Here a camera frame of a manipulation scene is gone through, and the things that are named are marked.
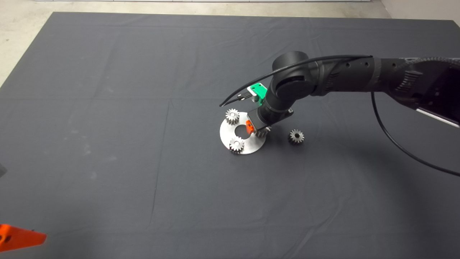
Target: metal gear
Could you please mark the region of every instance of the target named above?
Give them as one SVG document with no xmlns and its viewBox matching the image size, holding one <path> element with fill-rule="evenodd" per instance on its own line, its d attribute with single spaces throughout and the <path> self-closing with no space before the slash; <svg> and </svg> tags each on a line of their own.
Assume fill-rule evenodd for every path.
<svg viewBox="0 0 460 259">
<path fill-rule="evenodd" d="M 256 137 L 258 138 L 263 138 L 265 136 L 267 136 L 268 133 L 270 133 L 271 131 L 271 127 L 266 127 L 266 128 L 263 128 L 263 129 L 260 129 L 258 131 L 256 131 Z"/>
<path fill-rule="evenodd" d="M 289 140 L 289 143 L 293 144 L 293 145 L 299 145 L 299 144 L 302 144 L 302 142 L 304 142 L 304 134 L 298 130 L 298 129 L 293 129 L 290 133 L 289 133 L 289 136 L 287 138 Z"/>
<path fill-rule="evenodd" d="M 230 140 L 230 151 L 236 154 L 241 153 L 244 148 L 244 140 L 240 137 L 232 138 Z"/>
<path fill-rule="evenodd" d="M 240 119 L 240 113 L 236 109 L 229 109 L 225 113 L 225 120 L 230 125 L 234 125 L 238 123 L 239 119 Z"/>
</svg>

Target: orange object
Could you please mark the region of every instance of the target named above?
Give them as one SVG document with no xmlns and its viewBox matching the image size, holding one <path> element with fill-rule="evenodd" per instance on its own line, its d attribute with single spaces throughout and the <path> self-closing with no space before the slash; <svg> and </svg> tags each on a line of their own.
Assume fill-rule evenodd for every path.
<svg viewBox="0 0 460 259">
<path fill-rule="evenodd" d="M 0 252 L 38 246 L 45 242 L 46 235 L 33 230 L 24 230 L 0 224 Z"/>
<path fill-rule="evenodd" d="M 254 132 L 254 126 L 252 125 L 250 120 L 246 121 L 246 131 L 249 135 Z"/>
</svg>

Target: concrete floor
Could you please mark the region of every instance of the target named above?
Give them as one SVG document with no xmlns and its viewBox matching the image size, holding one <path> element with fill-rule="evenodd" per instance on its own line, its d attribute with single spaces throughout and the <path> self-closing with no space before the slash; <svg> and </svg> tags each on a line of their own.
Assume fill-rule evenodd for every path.
<svg viewBox="0 0 460 259">
<path fill-rule="evenodd" d="M 379 0 L 342 3 L 36 2 L 0 0 L 0 85 L 52 12 L 391 18 Z"/>
</svg>

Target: plate hole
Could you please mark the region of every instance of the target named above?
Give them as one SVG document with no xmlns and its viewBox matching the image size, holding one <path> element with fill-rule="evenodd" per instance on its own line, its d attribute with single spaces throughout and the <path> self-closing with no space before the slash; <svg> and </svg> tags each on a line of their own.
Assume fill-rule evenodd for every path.
<svg viewBox="0 0 460 259">
<path fill-rule="evenodd" d="M 246 131 L 246 125 L 239 125 L 235 129 L 235 135 L 237 135 L 238 137 L 240 137 L 242 139 L 247 139 L 250 136 Z"/>
</svg>

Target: wall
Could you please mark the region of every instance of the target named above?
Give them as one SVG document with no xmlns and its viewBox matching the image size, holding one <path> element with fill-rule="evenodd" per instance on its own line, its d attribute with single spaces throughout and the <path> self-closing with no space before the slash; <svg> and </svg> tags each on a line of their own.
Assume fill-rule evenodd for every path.
<svg viewBox="0 0 460 259">
<path fill-rule="evenodd" d="M 393 18 L 454 20 L 460 25 L 460 0 L 381 0 Z"/>
</svg>

